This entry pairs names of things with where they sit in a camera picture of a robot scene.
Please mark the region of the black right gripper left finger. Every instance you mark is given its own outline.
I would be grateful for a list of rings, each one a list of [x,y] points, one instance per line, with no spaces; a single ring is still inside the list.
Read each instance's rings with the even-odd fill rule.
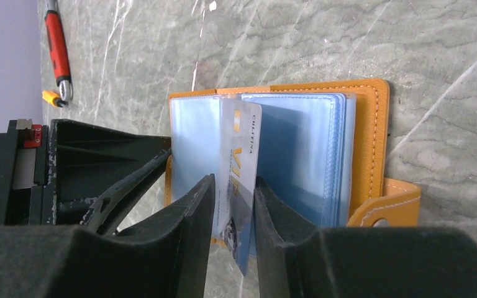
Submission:
[[[0,226],[0,297],[202,297],[215,178],[116,236]]]

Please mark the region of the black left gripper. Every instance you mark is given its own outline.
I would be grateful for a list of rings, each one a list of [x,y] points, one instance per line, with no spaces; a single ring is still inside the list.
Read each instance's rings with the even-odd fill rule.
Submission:
[[[170,137],[10,120],[0,132],[0,225],[84,225],[112,235],[170,155]]]

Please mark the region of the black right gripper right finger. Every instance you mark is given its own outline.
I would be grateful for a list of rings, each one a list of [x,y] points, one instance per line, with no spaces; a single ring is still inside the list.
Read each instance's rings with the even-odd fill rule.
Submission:
[[[319,228],[257,178],[261,297],[477,297],[477,244],[452,228]]]

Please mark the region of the silver VIP card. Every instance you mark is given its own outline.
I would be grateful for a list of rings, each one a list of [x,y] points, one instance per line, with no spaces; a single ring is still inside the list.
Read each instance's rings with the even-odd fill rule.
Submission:
[[[261,105],[223,98],[217,146],[213,237],[224,242],[241,273],[248,274],[254,188],[262,122]]]

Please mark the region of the orange leather card holder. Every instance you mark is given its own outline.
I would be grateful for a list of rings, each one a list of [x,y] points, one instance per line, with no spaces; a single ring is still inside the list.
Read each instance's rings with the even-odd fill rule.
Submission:
[[[172,94],[168,202],[216,177],[223,98],[261,105],[257,176],[312,224],[417,225],[420,188],[384,175],[390,87],[379,78]]]

